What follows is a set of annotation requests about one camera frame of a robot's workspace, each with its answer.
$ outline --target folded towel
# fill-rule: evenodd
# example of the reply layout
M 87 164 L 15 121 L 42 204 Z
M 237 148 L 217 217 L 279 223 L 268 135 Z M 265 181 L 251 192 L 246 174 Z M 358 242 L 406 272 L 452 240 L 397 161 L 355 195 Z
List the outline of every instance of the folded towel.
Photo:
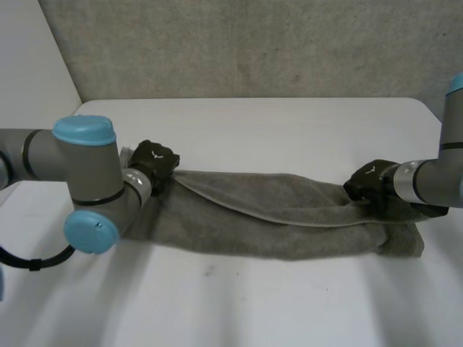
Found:
M 306 260 L 375 252 L 419 257 L 415 222 L 391 199 L 383 215 L 343 187 L 290 174 L 176 171 L 124 238 L 194 252 Z

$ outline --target blue cap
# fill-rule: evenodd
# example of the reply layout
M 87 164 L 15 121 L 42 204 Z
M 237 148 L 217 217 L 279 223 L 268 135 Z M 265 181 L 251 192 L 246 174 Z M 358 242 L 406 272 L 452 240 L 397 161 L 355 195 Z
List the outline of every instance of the blue cap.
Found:
M 109 118 L 103 116 L 70 116 L 53 126 L 53 135 L 63 142 L 82 146 L 104 146 L 116 141 Z
M 447 95 L 457 90 L 463 89 L 463 72 L 460 72 L 457 76 L 453 78 L 450 83 L 450 89 L 447 92 Z
M 87 210 L 69 214 L 64 222 L 64 235 L 75 249 L 101 254 L 119 240 L 119 230 L 107 217 Z

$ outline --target table surface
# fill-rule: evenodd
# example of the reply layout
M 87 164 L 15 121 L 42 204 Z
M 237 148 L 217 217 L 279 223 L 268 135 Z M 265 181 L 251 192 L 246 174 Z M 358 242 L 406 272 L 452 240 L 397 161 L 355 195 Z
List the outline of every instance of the table surface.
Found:
M 373 159 L 436 157 L 440 132 L 406 98 L 101 100 L 76 114 L 111 118 L 119 148 L 144 139 L 172 148 L 182 169 L 338 184 Z M 2 244 L 55 254 L 71 209 L 65 184 L 21 183 L 0 208 Z M 420 259 L 282 262 L 123 241 L 39 273 L 4 267 L 0 346 L 458 346 L 462 221 L 452 209 L 420 223 Z

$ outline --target robot end effector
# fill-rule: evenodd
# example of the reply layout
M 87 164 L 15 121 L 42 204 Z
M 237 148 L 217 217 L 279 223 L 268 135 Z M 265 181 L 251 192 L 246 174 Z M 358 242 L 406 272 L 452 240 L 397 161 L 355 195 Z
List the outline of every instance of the robot end effector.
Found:
M 430 217 L 463 207 L 463 73 L 446 94 L 437 159 L 403 164 L 374 160 L 357 170 L 344 188 L 351 199 L 369 200 L 380 213 L 391 196 Z

